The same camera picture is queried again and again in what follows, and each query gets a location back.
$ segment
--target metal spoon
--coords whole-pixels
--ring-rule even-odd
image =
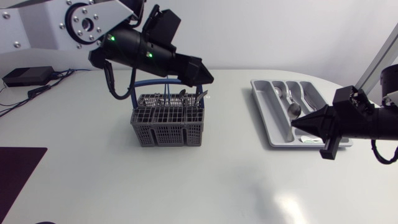
[[[293,119],[298,118],[300,116],[300,114],[301,114],[301,106],[297,103],[293,102],[287,108],[287,116],[289,116],[290,122],[292,122]],[[290,125],[289,132],[287,133],[287,140],[294,141],[292,125]]]
[[[182,106],[184,106],[184,101],[183,101],[183,99],[184,99],[185,92],[186,92],[186,90],[183,89],[183,90],[181,90],[180,93],[178,94],[178,98],[181,100]]]
[[[290,119],[296,119],[300,116],[300,114],[301,114],[301,106],[296,102],[293,102],[287,108],[287,116],[289,116]]]
[[[282,90],[279,87],[274,87],[276,94],[279,96],[279,98],[282,98]]]

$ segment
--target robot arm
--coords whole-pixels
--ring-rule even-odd
[[[193,86],[213,82],[200,58],[176,54],[171,44],[180,19],[155,6],[142,33],[144,0],[31,0],[0,9],[5,35],[0,54],[29,48],[85,50],[97,68],[112,60]]]
[[[333,106],[292,121],[292,126],[323,139],[322,158],[335,159],[342,137],[372,139],[372,150],[379,162],[398,160],[398,148],[391,160],[377,151],[376,140],[398,140],[398,65],[385,68],[381,74],[383,107],[375,108],[364,91],[353,86],[336,90]]]

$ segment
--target spoon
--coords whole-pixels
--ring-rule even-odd
[[[298,118],[301,114],[301,106],[297,103],[292,103],[291,105],[289,105],[289,107],[287,108],[287,116],[289,116],[290,122],[292,122],[292,120]],[[292,125],[290,125],[289,128],[289,132],[287,133],[287,140],[288,141],[293,141],[293,127]]]
[[[282,90],[279,87],[274,87],[276,94],[279,96],[279,98],[282,98]]]

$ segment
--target cable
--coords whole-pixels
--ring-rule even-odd
[[[106,84],[108,85],[109,92],[113,95],[113,97],[115,97],[115,99],[125,100],[131,95],[131,92],[134,88],[134,82],[136,81],[136,71],[137,70],[135,68],[133,68],[131,71],[130,85],[129,88],[127,88],[127,93],[124,94],[123,96],[119,96],[114,89],[114,76],[113,76],[112,64],[108,61],[105,61],[104,72],[105,72]]]
[[[55,82],[54,84],[50,85],[50,86],[49,86],[48,88],[46,88],[45,90],[40,91],[40,92],[37,92],[36,94],[32,95],[31,97],[28,97],[28,99],[22,100],[22,101],[20,101],[20,102],[18,102],[18,103],[13,103],[13,104],[11,104],[11,105],[2,105],[2,106],[12,106],[12,107],[0,111],[0,113],[1,113],[1,114],[0,114],[0,118],[2,118],[4,115],[8,114],[8,113],[11,112],[12,110],[14,110],[14,109],[16,109],[16,108],[18,108],[18,107],[20,107],[20,106],[25,105],[25,104],[26,104],[27,102],[29,102],[30,100],[33,100],[36,96],[39,96],[40,94],[42,94],[42,93],[44,93],[44,92],[50,90],[50,89],[53,88],[54,86],[58,85],[60,82],[62,82],[62,80],[64,80],[65,78],[67,78],[67,77],[69,77],[70,75],[72,75],[73,73],[75,73],[75,71],[82,71],[82,70],[87,71],[87,69],[69,69],[69,70],[65,70],[65,71],[62,71],[62,72],[54,72],[52,75],[59,75],[59,74],[65,73],[65,72],[66,72],[66,74],[65,74],[65,75],[62,75],[61,77],[59,77],[59,79],[58,79],[57,82]]]
[[[398,160],[398,147],[394,153],[394,157],[388,161],[387,159],[383,158],[377,151],[376,140],[372,139],[371,144],[372,144],[372,150],[374,152],[374,155],[376,156],[376,159],[379,162],[381,162],[382,164],[389,165]]]

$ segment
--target black box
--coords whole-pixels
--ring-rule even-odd
[[[46,85],[53,72],[54,69],[51,66],[16,68],[2,80],[7,86]]]

